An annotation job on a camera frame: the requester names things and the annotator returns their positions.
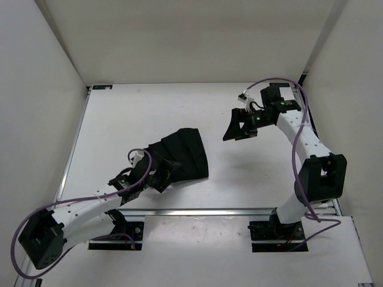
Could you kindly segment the black pleated skirt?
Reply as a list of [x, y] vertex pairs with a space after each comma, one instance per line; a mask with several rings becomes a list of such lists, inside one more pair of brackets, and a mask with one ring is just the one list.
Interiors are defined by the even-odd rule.
[[150, 144], [150, 154], [159, 154], [181, 166], [171, 176], [172, 182], [189, 181], [209, 176], [208, 160], [197, 128], [182, 128]]

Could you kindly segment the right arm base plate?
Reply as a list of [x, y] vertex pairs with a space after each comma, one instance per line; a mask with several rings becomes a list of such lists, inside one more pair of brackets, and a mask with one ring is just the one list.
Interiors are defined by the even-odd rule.
[[301, 221], [280, 224], [274, 216], [268, 221], [250, 221], [252, 252], [307, 252], [306, 237]]

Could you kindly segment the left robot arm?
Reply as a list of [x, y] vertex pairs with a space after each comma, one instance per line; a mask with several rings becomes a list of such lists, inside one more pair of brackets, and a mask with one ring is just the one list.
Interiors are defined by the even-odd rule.
[[131, 166], [88, 197], [40, 207], [22, 224], [18, 241], [37, 270], [45, 270], [82, 241], [109, 235], [123, 237], [126, 228], [119, 207], [146, 188], [164, 191], [177, 176], [180, 160], [150, 149], [136, 149]]

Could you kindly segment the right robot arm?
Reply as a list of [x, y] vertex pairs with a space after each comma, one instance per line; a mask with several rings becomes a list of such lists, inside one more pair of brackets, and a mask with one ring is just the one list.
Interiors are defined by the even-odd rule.
[[269, 217], [265, 233], [276, 239], [288, 236], [294, 225], [315, 206], [339, 198], [343, 193], [347, 160], [334, 154], [304, 123], [305, 110], [294, 99], [284, 99], [277, 86], [260, 92], [262, 104], [241, 93], [244, 108], [233, 108], [224, 141], [254, 138], [258, 130], [277, 126], [292, 144], [294, 193]]

